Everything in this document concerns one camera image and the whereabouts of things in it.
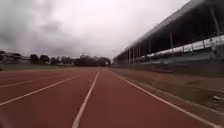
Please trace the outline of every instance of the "grass field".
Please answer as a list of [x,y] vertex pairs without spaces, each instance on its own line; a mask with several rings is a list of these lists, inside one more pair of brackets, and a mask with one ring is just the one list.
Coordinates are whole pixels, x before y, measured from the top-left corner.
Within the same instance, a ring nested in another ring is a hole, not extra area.
[[213,98],[214,96],[224,97],[224,93],[222,91],[198,88],[194,86],[181,86],[172,82],[172,80],[155,80],[153,76],[150,77],[150,75],[146,74],[141,75],[140,73],[136,73],[136,71],[119,69],[112,69],[112,71],[125,77],[145,83],[156,89],[170,93],[174,96],[180,97],[184,100],[188,100],[224,113],[224,103],[214,100]]
[[2,71],[58,69],[69,67],[74,66],[53,66],[53,65],[38,65],[38,64],[0,64],[0,68],[2,69]]

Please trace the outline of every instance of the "red running track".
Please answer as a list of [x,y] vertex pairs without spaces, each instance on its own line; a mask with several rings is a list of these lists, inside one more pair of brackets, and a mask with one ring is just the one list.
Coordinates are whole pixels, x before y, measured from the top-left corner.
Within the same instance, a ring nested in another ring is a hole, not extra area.
[[[40,79],[43,75],[37,73],[52,77]],[[6,77],[17,76],[35,81],[0,87],[0,128],[212,128],[213,125],[167,105],[105,68],[1,73],[0,83],[8,81]]]

